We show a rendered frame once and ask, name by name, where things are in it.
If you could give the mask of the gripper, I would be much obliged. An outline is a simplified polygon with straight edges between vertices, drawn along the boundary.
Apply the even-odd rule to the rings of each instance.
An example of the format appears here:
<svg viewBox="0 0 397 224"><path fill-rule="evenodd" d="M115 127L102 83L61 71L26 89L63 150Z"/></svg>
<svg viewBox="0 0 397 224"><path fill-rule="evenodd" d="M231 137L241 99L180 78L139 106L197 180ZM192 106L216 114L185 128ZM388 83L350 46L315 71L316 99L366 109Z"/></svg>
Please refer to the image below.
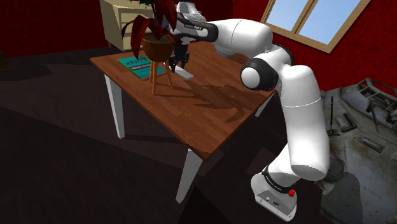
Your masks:
<svg viewBox="0 0 397 224"><path fill-rule="evenodd" d="M175 68L178 62L181 62L180 67L185 68L186 63L189 59L188 45L178 44L174 42L174 55L169 58L169 67L172 73L175 72Z"/></svg>

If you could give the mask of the flat white remote control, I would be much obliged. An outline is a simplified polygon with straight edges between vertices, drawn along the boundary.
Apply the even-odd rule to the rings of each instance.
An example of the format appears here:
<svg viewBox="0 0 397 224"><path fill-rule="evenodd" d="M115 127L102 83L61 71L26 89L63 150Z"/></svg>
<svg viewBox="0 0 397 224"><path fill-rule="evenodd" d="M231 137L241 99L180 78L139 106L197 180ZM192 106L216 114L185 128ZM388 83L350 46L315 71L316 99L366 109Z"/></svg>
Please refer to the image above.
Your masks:
<svg viewBox="0 0 397 224"><path fill-rule="evenodd" d="M175 69L175 73L177 75L179 75L180 77L184 78L185 80L191 80L194 75L192 75L191 73L189 73L188 71L185 71L184 69Z"/></svg>

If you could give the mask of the red-leaved plant on wooden stand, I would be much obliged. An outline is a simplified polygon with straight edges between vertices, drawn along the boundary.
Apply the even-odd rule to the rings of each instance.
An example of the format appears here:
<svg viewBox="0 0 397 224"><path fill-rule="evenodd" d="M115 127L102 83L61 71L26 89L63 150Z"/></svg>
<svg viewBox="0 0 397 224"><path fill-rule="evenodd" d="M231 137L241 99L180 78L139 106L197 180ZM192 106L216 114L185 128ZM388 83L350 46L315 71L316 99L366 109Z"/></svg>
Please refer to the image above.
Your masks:
<svg viewBox="0 0 397 224"><path fill-rule="evenodd" d="M171 32L176 29L177 10L174 0L131 0L139 4L151 7L153 16L145 18L142 15L128 22L132 24L130 35L131 50L136 58L139 52L144 51L151 61L150 82L152 92L156 92L157 66L161 62L165 65L169 86L171 82L171 70L169 58L172 55L175 44L180 45L181 40Z"/></svg>

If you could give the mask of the teal book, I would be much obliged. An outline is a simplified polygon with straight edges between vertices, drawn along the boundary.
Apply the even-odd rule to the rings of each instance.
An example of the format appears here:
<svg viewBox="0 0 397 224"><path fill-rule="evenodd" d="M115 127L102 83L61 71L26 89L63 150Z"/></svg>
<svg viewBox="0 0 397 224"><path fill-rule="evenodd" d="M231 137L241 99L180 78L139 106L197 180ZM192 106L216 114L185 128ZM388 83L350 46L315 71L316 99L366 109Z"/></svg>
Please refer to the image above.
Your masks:
<svg viewBox="0 0 397 224"><path fill-rule="evenodd" d="M148 80L150 78L152 61L146 56L140 55L138 59L126 57L117 61L140 80Z"/></svg>

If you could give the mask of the wooden table with white legs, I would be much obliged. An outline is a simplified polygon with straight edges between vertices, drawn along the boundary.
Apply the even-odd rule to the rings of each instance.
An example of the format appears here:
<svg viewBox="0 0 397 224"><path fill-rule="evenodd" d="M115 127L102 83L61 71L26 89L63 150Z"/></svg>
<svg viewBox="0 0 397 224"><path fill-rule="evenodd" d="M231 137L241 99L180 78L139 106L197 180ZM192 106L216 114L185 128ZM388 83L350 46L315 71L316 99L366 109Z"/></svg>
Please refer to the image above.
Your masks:
<svg viewBox="0 0 397 224"><path fill-rule="evenodd" d="M210 43L189 45L185 69L193 75L184 80L172 75L172 83L159 77L156 88L123 67L118 59L132 56L119 53L91 58L104 73L117 136L125 136L122 92L126 92L151 116L188 147L176 194L182 202L203 161L207 160L258 108L270 92L252 91L240 82L240 57L226 59Z"/></svg>

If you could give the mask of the cream chest of drawers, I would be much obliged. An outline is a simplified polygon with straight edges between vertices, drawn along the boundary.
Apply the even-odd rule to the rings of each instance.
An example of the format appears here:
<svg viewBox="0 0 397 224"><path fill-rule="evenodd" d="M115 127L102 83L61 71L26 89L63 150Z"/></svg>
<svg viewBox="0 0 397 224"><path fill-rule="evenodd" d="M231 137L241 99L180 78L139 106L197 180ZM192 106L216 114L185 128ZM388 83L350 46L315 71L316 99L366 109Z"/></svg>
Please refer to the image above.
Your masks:
<svg viewBox="0 0 397 224"><path fill-rule="evenodd" d="M105 40L108 41L108 45L113 45L123 52L131 50L132 24L126 28L124 37L122 37L122 28L138 15L151 18L153 16L151 7L131 0L99 0L99 3Z"/></svg>

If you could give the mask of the wood-framed window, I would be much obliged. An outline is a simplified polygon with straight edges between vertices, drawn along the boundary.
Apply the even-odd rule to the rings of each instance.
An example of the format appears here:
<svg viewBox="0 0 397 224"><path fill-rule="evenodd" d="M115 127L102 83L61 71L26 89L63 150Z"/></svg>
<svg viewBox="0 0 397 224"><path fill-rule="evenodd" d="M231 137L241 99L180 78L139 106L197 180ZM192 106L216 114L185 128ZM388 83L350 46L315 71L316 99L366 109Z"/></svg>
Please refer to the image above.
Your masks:
<svg viewBox="0 0 397 224"><path fill-rule="evenodd" d="M281 36L331 53L371 0L268 0L261 22Z"/></svg>

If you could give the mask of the dark robot stand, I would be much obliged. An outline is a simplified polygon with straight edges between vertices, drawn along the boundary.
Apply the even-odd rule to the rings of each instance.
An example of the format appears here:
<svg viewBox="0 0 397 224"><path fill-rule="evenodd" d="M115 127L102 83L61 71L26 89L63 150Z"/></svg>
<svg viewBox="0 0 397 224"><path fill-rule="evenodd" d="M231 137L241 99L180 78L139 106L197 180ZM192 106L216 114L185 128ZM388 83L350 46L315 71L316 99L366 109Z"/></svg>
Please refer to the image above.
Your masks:
<svg viewBox="0 0 397 224"><path fill-rule="evenodd" d="M321 191L310 181L299 181L295 217L285 222L259 205L251 178L275 155L261 147L229 150L194 187L178 224L333 224L320 213Z"/></svg>

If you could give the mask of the grey weathered bulky object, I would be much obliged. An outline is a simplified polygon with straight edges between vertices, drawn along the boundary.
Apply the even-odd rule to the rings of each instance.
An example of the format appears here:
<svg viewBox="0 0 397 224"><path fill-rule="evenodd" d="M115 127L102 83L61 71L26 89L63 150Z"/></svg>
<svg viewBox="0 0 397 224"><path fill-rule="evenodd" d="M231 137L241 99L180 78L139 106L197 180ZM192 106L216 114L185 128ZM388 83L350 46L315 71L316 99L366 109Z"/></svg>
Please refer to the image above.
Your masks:
<svg viewBox="0 0 397 224"><path fill-rule="evenodd" d="M397 224L397 88L366 78L322 92L330 169L317 182L334 224Z"/></svg>

